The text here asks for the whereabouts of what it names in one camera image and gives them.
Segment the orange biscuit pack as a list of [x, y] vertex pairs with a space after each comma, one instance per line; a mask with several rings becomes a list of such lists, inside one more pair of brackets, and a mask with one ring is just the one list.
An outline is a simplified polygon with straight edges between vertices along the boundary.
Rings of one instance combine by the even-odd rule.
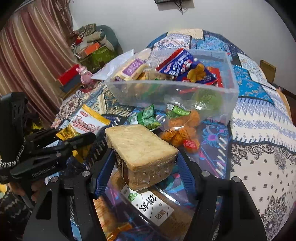
[[92, 132], [96, 136], [104, 128], [110, 125], [111, 121], [92, 110], [86, 104], [74, 115], [70, 123], [59, 131], [56, 136], [66, 141], [82, 134]]

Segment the orange fried snack bag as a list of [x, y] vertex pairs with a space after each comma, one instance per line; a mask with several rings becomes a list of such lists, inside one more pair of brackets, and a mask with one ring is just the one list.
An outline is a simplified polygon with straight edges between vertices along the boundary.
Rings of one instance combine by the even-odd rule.
[[197, 110], [168, 103], [164, 131], [160, 137], [176, 148], [183, 147], [188, 153], [196, 153], [200, 147], [197, 134], [200, 123], [201, 118]]

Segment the small bread slice pack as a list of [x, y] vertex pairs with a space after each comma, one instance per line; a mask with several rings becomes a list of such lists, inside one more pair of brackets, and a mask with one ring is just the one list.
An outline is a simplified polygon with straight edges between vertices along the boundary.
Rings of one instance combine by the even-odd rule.
[[105, 129], [119, 173], [131, 190], [139, 191], [165, 180], [172, 172], [178, 149], [142, 125]]

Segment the green jelly cup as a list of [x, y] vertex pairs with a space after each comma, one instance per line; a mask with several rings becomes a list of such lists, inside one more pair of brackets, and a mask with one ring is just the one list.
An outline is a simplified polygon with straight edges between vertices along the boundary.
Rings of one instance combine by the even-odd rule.
[[222, 95], [211, 89], [198, 90], [193, 99], [201, 110], [219, 111], [223, 103]]

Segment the green small snack packet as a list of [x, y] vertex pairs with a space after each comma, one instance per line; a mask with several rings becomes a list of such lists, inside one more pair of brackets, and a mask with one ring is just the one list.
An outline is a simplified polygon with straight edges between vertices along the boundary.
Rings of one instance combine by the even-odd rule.
[[161, 126], [154, 116], [154, 104], [149, 105], [137, 114], [131, 115], [128, 119], [130, 125], [142, 125], [153, 131]]

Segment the purple label cracker pack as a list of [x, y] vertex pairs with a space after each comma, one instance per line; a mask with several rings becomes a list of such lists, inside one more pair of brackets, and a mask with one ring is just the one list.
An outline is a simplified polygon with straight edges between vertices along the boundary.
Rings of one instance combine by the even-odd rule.
[[136, 58], [128, 61], [127, 64], [123, 66], [119, 70], [119, 72], [115, 73], [113, 80], [114, 81], [130, 81], [137, 80], [137, 78], [141, 75], [143, 70], [147, 68], [147, 64], [144, 60], [140, 58]]

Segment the long brown bread loaf pack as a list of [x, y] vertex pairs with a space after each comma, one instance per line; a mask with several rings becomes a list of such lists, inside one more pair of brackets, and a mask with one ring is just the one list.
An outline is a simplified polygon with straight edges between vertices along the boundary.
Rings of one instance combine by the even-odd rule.
[[94, 201], [107, 236], [114, 240], [183, 240], [195, 204], [177, 169], [160, 183], [133, 191], [114, 169], [105, 192]]

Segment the red box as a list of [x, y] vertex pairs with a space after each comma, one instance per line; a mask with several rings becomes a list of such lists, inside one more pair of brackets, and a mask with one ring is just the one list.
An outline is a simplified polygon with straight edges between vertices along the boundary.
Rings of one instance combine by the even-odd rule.
[[78, 75], [77, 69], [79, 68], [79, 64], [76, 64], [66, 70], [59, 78], [59, 82], [62, 86], [66, 85], [71, 79], [73, 79], [76, 75]]

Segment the pink plush toy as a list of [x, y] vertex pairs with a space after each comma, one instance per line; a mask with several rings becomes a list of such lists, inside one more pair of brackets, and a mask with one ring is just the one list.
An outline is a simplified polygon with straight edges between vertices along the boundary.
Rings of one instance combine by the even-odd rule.
[[78, 68], [76, 68], [76, 71], [80, 75], [81, 83], [83, 85], [90, 85], [93, 83], [93, 74], [90, 71], [88, 71], [86, 66], [80, 65]]

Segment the striped red curtain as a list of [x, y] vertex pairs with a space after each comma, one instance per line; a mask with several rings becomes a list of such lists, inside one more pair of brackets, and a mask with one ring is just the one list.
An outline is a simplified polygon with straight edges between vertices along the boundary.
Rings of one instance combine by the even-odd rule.
[[24, 92], [45, 125], [62, 104], [58, 78], [77, 63], [72, 31], [68, 1], [30, 2], [1, 30], [1, 95]]

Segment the patterned patchwork bed quilt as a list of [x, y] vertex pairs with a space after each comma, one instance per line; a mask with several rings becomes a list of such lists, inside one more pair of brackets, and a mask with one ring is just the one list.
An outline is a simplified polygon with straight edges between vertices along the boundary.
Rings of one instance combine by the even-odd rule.
[[238, 81], [239, 97], [229, 127], [203, 128], [201, 164], [219, 177], [242, 178], [268, 240], [284, 240], [295, 224], [295, 126], [282, 92], [259, 65], [222, 35], [182, 30], [191, 48], [225, 51]]

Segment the pile of clothes and boxes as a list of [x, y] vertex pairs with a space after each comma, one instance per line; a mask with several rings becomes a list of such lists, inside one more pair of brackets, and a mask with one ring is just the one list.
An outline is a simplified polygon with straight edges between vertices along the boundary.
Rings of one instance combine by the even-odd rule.
[[71, 50], [81, 65], [95, 73], [122, 53], [111, 27], [88, 24], [72, 32]]

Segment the clear plastic storage bin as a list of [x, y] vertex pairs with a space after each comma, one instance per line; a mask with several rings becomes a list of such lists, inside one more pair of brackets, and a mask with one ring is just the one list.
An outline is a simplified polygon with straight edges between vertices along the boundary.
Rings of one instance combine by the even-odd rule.
[[159, 110], [165, 110], [168, 102], [196, 103], [193, 95], [200, 89], [217, 91], [222, 95], [223, 101], [219, 111], [198, 109], [206, 118], [227, 125], [239, 96], [239, 87], [226, 52], [196, 49], [190, 49], [189, 52], [206, 67], [219, 69], [223, 88], [173, 80], [113, 81], [111, 77], [105, 83], [120, 104], [139, 108], [154, 104]]

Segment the brown wooden door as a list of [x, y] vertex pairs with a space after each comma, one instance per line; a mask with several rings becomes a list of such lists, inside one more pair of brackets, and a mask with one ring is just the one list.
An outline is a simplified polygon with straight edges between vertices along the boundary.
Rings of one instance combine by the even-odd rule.
[[286, 89], [282, 89], [283, 95], [287, 99], [288, 109], [292, 118], [292, 122], [296, 124], [296, 96]]

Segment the red blue snack packet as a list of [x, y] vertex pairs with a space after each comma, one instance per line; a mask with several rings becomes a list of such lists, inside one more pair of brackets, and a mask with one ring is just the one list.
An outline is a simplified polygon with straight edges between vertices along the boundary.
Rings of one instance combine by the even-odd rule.
[[214, 82], [211, 83], [211, 85], [215, 87], [221, 87], [223, 88], [223, 82], [222, 82], [222, 77], [220, 75], [220, 71], [218, 68], [215, 67], [207, 67], [207, 69], [211, 72], [211, 74], [216, 78]]

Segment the brown cardboard box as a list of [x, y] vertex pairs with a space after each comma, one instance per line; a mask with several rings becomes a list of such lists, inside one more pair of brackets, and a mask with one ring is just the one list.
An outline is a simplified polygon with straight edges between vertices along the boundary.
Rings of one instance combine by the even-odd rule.
[[274, 83], [276, 67], [272, 64], [266, 62], [265, 60], [260, 61], [260, 68], [262, 69], [264, 75], [269, 83]]

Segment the blue potato chip bag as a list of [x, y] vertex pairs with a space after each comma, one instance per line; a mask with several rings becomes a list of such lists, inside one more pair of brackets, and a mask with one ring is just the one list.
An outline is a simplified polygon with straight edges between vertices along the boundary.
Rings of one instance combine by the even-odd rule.
[[175, 81], [213, 85], [217, 78], [197, 58], [184, 48], [177, 49], [156, 71], [173, 77]]

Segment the wall mounted black monitor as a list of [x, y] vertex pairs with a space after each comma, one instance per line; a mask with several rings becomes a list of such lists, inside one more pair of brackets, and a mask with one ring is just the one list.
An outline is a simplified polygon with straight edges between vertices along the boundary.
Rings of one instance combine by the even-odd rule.
[[174, 2], [175, 0], [154, 0], [156, 4], [164, 4], [169, 2]]

